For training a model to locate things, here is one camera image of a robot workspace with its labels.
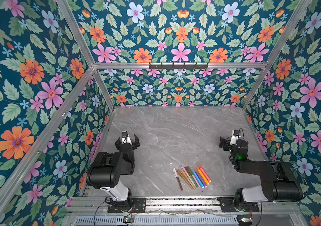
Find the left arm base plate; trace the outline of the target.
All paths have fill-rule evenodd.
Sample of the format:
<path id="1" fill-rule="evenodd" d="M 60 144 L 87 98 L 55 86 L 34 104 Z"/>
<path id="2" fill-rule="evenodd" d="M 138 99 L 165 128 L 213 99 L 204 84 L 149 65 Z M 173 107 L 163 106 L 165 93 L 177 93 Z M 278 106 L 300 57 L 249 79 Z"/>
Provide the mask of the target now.
<path id="1" fill-rule="evenodd" d="M 131 198 L 123 202 L 111 200 L 108 206 L 108 213 L 145 213 L 146 198 Z"/>

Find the red highlighter pen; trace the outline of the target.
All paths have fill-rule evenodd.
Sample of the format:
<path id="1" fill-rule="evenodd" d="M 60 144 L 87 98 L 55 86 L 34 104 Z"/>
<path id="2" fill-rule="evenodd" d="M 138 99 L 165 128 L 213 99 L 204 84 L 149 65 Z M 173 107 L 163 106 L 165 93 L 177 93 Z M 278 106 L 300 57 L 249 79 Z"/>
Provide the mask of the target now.
<path id="1" fill-rule="evenodd" d="M 203 178 L 205 179 L 205 182 L 207 184 L 209 184 L 211 182 L 210 177 L 208 176 L 208 174 L 205 172 L 205 170 L 203 169 L 203 167 L 201 166 L 201 164 L 197 163 L 197 168 L 198 170 L 202 173 Z"/>

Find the orange highlighter pen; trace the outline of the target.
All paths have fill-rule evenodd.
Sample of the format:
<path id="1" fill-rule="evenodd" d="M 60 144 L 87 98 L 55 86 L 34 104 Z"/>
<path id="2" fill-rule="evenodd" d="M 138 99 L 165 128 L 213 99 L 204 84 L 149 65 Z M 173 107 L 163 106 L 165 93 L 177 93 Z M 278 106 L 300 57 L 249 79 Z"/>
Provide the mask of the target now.
<path id="1" fill-rule="evenodd" d="M 202 173 L 201 169 L 197 166 L 194 167 L 194 170 L 196 172 L 196 174 L 198 175 L 198 177 L 200 178 L 202 184 L 206 187 L 209 185 L 209 181 L 207 180 L 207 178 L 205 177 L 205 175 Z"/>

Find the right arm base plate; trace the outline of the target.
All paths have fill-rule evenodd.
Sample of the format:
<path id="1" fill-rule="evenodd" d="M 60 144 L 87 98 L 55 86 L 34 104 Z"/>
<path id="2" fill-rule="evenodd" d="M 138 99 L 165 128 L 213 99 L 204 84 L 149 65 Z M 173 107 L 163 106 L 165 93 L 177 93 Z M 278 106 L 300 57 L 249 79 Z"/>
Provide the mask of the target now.
<path id="1" fill-rule="evenodd" d="M 242 202 L 235 205 L 232 197 L 218 197 L 222 212 L 260 212 L 256 202 Z"/>

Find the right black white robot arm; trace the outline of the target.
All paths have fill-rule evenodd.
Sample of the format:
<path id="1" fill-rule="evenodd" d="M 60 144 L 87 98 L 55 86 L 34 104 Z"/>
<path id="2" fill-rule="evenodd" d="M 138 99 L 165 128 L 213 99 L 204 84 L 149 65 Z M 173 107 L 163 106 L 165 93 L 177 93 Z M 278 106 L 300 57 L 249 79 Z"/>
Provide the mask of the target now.
<path id="1" fill-rule="evenodd" d="M 249 160 L 248 142 L 239 136 L 220 137 L 219 147 L 230 153 L 229 160 L 237 172 L 260 178 L 259 186 L 237 189 L 233 199 L 236 210 L 247 210 L 263 202 L 298 202 L 304 198 L 287 163 Z"/>

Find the purple highlighter pen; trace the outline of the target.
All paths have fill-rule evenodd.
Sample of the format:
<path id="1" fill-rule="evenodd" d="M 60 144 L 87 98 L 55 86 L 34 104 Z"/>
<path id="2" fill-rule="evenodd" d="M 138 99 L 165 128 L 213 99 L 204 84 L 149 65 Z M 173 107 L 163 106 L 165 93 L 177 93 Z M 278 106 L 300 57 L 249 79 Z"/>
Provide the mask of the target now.
<path id="1" fill-rule="evenodd" d="M 194 171 L 195 174 L 197 175 L 199 181 L 201 182 L 201 185 L 202 185 L 203 187 L 207 187 L 207 184 L 206 184 L 206 182 L 203 180 L 203 178 L 202 178 L 201 174 L 199 173 L 198 169 L 197 169 L 196 167 L 193 167 L 193 171 Z"/>

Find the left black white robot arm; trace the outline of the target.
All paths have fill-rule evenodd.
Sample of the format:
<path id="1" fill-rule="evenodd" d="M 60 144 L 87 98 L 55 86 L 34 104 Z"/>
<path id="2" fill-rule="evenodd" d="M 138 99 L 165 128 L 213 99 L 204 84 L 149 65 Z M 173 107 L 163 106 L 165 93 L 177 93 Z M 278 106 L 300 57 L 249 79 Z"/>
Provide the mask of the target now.
<path id="1" fill-rule="evenodd" d="M 98 153 L 87 173 L 87 184 L 105 191 L 114 202 L 130 202 L 131 191 L 120 181 L 120 177 L 131 176 L 135 170 L 134 150 L 140 147 L 137 136 L 131 140 L 127 132 L 115 142 L 118 152 Z"/>

